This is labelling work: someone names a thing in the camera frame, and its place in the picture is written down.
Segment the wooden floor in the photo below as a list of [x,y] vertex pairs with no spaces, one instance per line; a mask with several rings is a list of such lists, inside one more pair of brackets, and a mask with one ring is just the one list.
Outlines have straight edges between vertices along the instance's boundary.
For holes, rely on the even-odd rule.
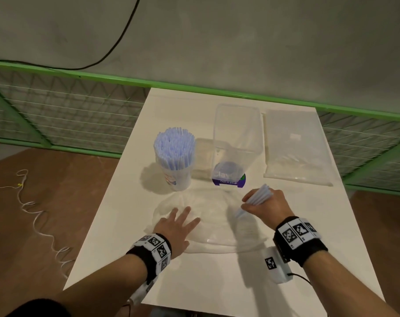
[[[33,148],[0,161],[0,186],[16,185],[15,172],[28,169],[23,201],[38,202],[33,211],[49,211],[39,227],[56,236],[57,248],[73,247],[67,258],[75,258],[117,163]],[[400,313],[400,197],[357,192],[351,204],[386,301]],[[33,233],[33,219],[19,210],[15,190],[0,190],[0,317],[65,284],[51,241]]]

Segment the forearm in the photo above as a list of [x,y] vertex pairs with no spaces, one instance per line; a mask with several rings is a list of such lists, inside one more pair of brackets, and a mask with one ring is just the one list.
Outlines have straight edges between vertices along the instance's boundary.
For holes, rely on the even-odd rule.
[[303,266],[331,317],[399,317],[327,251],[310,256]]
[[114,316],[146,278],[144,262],[129,254],[65,289],[55,300],[73,317]]

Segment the straws in hand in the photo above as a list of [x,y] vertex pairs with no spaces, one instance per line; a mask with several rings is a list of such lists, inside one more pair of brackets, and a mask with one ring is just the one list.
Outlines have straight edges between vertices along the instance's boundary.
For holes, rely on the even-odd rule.
[[187,129],[168,128],[154,141],[157,162],[165,169],[181,170],[194,161],[195,140]]
[[[260,205],[266,200],[268,200],[270,197],[272,197],[273,193],[269,190],[269,186],[264,184],[257,190],[254,195],[252,195],[246,203],[251,204],[251,205]],[[239,208],[237,212],[235,213],[236,218],[242,217],[246,212]]]

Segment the coiled white cable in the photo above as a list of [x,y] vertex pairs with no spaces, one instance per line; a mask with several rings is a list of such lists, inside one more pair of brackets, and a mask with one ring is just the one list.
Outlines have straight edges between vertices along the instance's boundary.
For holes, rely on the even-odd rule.
[[41,216],[42,213],[45,213],[46,211],[45,211],[45,210],[40,210],[40,211],[31,212],[31,211],[28,211],[28,210],[26,209],[27,206],[35,205],[35,202],[34,202],[34,201],[29,201],[29,202],[22,202],[22,201],[21,201],[21,191],[23,190],[25,181],[27,180],[28,170],[27,170],[27,169],[19,170],[19,171],[16,173],[16,175],[17,175],[18,177],[22,177],[21,183],[19,183],[18,186],[16,186],[16,187],[13,187],[13,186],[4,186],[4,187],[0,187],[0,189],[2,189],[2,188],[13,188],[13,189],[18,189],[17,199],[18,199],[18,202],[19,202],[20,205],[21,205],[21,210],[24,211],[24,212],[26,212],[26,213],[30,213],[30,214],[36,215],[35,218],[34,218],[34,220],[33,220],[33,230],[34,230],[34,232],[35,232],[36,234],[39,234],[39,235],[41,235],[41,236],[45,236],[45,237],[50,237],[50,238],[52,238],[52,244],[50,245],[50,248],[51,248],[52,251],[56,254],[56,255],[55,255],[55,260],[56,260],[57,262],[60,263],[60,272],[61,272],[62,276],[64,276],[66,279],[68,279],[68,276],[63,272],[62,267],[63,267],[65,264],[69,263],[69,262],[75,261],[75,259],[63,261],[63,260],[58,259],[57,256],[58,256],[60,253],[62,253],[62,252],[65,252],[65,251],[70,250],[70,247],[62,247],[61,249],[56,250],[55,247],[54,247],[54,245],[55,245],[55,236],[53,236],[52,234],[44,234],[44,233],[42,233],[42,232],[40,232],[39,230],[36,229],[35,223],[37,222],[37,219]]

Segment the white table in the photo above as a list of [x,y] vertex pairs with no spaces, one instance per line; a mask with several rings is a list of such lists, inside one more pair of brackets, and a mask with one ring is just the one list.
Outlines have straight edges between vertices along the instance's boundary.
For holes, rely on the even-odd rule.
[[[213,138],[219,103],[267,109],[314,111],[314,108],[214,95],[151,89],[65,285],[76,283],[126,253],[144,235],[157,204],[170,189],[155,165],[154,139],[179,126],[196,138]],[[284,191],[293,211],[308,218],[323,235],[330,252],[383,298],[350,203],[339,176],[333,187],[263,178],[264,153],[249,168],[242,194],[267,183]],[[193,180],[190,188],[210,187]],[[260,223],[273,245],[273,231]],[[264,278],[263,259],[245,254],[183,254],[172,261],[144,300],[153,304],[229,316],[326,316],[313,288],[300,278],[275,285]],[[305,276],[296,264],[293,272]]]

